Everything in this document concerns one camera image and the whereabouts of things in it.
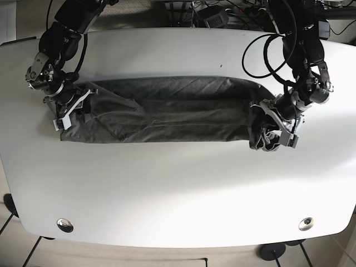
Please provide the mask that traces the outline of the black robot arm image left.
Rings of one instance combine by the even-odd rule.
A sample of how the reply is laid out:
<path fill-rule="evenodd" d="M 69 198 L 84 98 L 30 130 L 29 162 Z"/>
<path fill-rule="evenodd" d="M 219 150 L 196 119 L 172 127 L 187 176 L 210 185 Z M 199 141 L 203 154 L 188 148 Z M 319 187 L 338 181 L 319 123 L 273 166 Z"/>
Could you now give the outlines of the black robot arm image left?
<path fill-rule="evenodd" d="M 107 5 L 117 1 L 65 1 L 52 26 L 39 40 L 39 52 L 26 73 L 31 89 L 46 94 L 60 130 L 71 126 L 70 114 L 91 91 L 77 87 L 88 45 L 88 30 Z"/>

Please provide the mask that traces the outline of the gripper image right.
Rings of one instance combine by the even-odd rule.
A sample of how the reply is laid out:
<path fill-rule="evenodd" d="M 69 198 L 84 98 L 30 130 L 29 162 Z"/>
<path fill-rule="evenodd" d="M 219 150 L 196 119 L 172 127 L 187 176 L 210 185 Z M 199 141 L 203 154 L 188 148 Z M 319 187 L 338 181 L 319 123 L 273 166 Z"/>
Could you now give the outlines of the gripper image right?
<path fill-rule="evenodd" d="M 250 107 L 258 107 L 265 115 L 272 118 L 281 131 L 280 139 L 298 139 L 298 132 L 305 122 L 304 110 L 297 108 L 298 101 L 299 99 L 294 100 L 290 94 L 279 94 L 273 100 L 251 102 Z"/>

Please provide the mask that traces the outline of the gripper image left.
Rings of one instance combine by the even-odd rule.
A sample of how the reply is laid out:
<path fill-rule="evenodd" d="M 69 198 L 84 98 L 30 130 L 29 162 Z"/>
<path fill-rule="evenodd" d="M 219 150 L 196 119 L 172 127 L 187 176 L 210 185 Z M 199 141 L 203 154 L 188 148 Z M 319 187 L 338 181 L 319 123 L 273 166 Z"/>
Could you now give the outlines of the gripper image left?
<path fill-rule="evenodd" d="M 64 117 L 69 117 L 71 112 L 76 108 L 78 114 L 86 115 L 91 113 L 91 98 L 90 95 L 96 95 L 97 89 L 89 87 L 74 87 L 69 90 L 60 92 L 56 96 L 46 96 L 43 99 L 54 114 L 54 122 L 65 121 Z"/>

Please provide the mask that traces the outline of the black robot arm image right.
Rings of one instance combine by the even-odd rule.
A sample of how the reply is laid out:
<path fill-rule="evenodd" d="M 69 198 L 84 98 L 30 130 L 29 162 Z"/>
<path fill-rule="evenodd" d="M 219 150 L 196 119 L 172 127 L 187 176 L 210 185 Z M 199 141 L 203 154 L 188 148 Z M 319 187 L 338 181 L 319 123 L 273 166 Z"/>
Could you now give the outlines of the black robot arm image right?
<path fill-rule="evenodd" d="M 278 31 L 265 35 L 263 59 L 268 76 L 283 85 L 283 93 L 273 96 L 263 92 L 253 98 L 250 140 L 291 146 L 297 140 L 296 130 L 302 123 L 303 113 L 315 103 L 326 103 L 333 86 L 319 37 L 319 21 L 310 2 L 269 1 L 268 9 Z M 279 76 L 279 69 L 273 68 L 268 60 L 269 46 L 277 38 L 283 42 L 282 64 L 291 68 L 292 81 Z"/>

